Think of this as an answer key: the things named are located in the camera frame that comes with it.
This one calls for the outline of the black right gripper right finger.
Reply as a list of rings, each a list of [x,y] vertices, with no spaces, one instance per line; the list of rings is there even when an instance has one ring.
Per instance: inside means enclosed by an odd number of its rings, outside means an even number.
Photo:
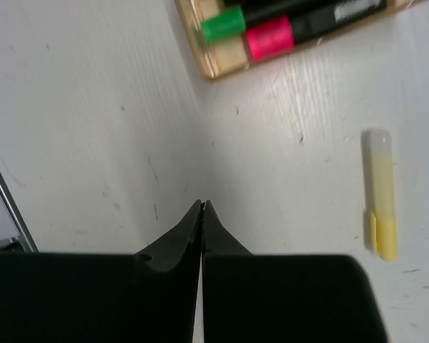
[[[386,342],[368,276],[348,255],[256,255],[211,203],[202,228],[206,342]]]

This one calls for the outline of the pink black highlighter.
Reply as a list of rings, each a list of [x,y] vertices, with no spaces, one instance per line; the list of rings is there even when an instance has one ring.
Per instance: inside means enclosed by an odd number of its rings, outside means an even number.
[[[245,32],[252,61],[267,59],[372,14],[387,9],[387,1],[335,1],[299,16],[289,14],[258,24]]]

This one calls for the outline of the green black highlighter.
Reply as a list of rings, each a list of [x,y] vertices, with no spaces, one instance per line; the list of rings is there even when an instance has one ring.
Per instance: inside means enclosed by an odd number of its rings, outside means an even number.
[[[200,23],[200,35],[207,44],[243,34],[247,29],[283,15],[298,16],[335,1],[228,1],[220,14]]]

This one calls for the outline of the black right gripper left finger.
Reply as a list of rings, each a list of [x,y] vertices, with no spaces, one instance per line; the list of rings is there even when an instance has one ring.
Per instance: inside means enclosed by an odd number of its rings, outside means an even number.
[[[202,203],[135,254],[0,251],[0,342],[191,342]]]

